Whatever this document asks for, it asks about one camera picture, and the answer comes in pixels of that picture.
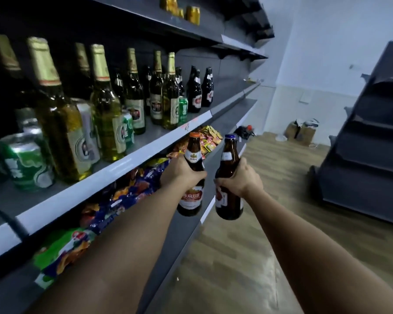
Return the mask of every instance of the floor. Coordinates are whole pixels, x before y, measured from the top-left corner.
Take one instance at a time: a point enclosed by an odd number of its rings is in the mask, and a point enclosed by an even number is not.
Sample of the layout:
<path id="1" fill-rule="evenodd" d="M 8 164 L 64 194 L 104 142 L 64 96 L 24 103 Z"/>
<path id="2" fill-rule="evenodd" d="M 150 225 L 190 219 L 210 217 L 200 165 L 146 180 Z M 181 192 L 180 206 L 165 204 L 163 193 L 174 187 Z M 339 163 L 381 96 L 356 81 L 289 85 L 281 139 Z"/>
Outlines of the floor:
<path id="1" fill-rule="evenodd" d="M 275 199 L 393 287 L 393 225 L 309 199 L 306 173 L 327 151 L 277 142 L 265 133 L 248 143 L 244 156 Z M 234 222 L 210 212 L 162 298 L 159 314 L 302 313 L 248 205 Z"/>

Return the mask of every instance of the pile of snack packages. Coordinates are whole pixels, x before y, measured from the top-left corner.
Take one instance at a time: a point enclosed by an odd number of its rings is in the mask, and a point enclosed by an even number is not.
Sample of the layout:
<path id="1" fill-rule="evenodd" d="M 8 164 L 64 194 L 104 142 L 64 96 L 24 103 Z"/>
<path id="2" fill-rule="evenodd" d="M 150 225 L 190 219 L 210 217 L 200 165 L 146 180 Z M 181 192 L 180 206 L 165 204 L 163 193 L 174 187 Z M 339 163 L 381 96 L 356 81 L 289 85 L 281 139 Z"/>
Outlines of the pile of snack packages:
<path id="1" fill-rule="evenodd" d="M 211 126 L 199 130 L 203 158 L 223 139 Z M 126 187 L 117 189 L 116 182 L 101 191 L 98 203 L 84 203 L 79 227 L 52 232 L 43 247 L 33 256 L 33 263 L 40 269 L 35 282 L 42 288 L 51 285 L 64 269 L 73 264 L 90 246 L 116 216 L 141 199 L 153 194 L 160 187 L 160 176 L 170 162 L 170 158 L 184 154 L 188 145 L 188 135 L 180 140 L 167 157 L 155 158 L 137 167 L 125 178 Z"/>

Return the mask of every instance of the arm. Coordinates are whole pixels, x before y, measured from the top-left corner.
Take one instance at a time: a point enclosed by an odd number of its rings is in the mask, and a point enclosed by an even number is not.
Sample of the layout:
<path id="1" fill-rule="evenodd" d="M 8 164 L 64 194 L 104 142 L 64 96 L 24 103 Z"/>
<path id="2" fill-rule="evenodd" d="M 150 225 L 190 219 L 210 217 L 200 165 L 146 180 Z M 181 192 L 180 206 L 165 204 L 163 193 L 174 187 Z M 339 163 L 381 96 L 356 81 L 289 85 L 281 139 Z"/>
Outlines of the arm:
<path id="1" fill-rule="evenodd" d="M 28 313 L 135 314 L 179 200 L 205 177 L 173 159 L 161 189 L 117 217 Z"/>
<path id="2" fill-rule="evenodd" d="M 393 290 L 321 230 L 264 190 L 246 159 L 227 187 L 252 207 L 305 313 L 393 314 Z"/>

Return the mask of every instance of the person's left hand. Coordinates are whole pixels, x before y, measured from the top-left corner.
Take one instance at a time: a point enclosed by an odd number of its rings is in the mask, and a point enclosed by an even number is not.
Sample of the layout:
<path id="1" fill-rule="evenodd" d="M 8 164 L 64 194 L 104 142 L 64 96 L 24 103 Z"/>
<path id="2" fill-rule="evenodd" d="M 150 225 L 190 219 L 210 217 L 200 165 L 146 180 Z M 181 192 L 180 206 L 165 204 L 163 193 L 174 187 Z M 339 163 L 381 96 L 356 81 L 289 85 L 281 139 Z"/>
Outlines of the person's left hand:
<path id="1" fill-rule="evenodd" d="M 166 186 L 172 182 L 176 182 L 183 186 L 184 190 L 189 190 L 194 187 L 198 182 L 207 177 L 207 172 L 195 172 L 186 161 L 183 155 L 178 158 L 172 159 L 162 173 L 160 183 Z"/>

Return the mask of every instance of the forearm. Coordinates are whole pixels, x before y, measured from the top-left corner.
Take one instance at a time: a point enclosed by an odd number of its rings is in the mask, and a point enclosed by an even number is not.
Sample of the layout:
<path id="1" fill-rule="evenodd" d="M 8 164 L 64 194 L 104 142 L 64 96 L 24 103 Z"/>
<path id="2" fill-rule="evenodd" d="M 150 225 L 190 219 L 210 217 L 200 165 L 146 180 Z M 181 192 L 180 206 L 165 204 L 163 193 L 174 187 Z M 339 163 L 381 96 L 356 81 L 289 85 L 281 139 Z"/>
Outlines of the forearm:
<path id="1" fill-rule="evenodd" d="M 135 313 L 182 188 L 172 182 L 117 217 L 30 313 Z"/>
<path id="2" fill-rule="evenodd" d="M 393 313 L 393 290 L 325 233 L 265 192 L 247 202 L 305 313 Z"/>

